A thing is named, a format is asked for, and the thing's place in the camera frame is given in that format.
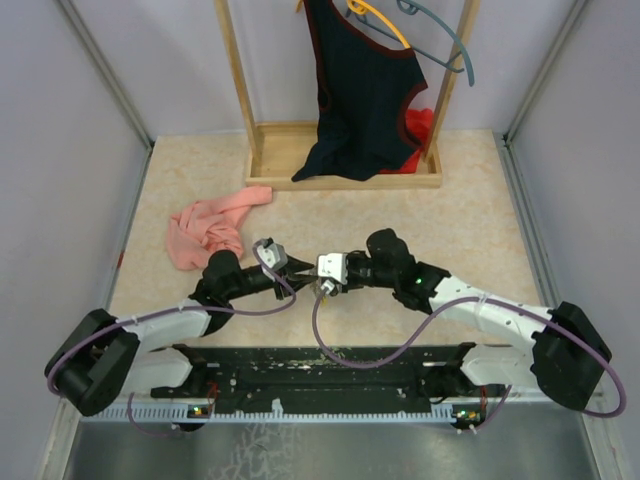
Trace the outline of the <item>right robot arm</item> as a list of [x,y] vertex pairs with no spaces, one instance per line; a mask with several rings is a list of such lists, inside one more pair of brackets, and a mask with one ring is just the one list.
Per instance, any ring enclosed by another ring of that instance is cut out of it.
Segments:
[[340,269],[345,288],[388,288],[410,310],[464,322],[501,340],[471,347],[447,370],[454,393],[470,395],[488,384],[536,387],[565,408],[586,409],[611,351],[580,307],[519,304],[483,291],[416,260],[391,229],[371,234],[366,246],[346,254]]

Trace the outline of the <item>large keyring with small rings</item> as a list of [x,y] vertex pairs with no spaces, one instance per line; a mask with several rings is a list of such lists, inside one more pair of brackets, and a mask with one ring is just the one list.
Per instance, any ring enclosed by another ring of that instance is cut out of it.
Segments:
[[311,285],[311,289],[315,295],[315,298],[323,303],[329,298],[330,294],[334,290],[334,284],[329,279],[318,278]]

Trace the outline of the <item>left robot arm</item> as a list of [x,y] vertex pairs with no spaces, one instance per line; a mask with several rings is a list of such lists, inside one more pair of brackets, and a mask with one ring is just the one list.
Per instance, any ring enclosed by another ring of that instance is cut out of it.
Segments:
[[176,306],[117,318],[92,310],[58,348],[45,367],[51,393],[68,400],[82,415],[104,411],[120,395],[157,388],[201,394],[208,373],[177,344],[221,330],[240,310],[232,301],[267,290],[290,308],[297,292],[310,284],[313,264],[285,253],[279,244],[256,244],[257,263],[242,267],[235,253],[214,253],[195,291]]

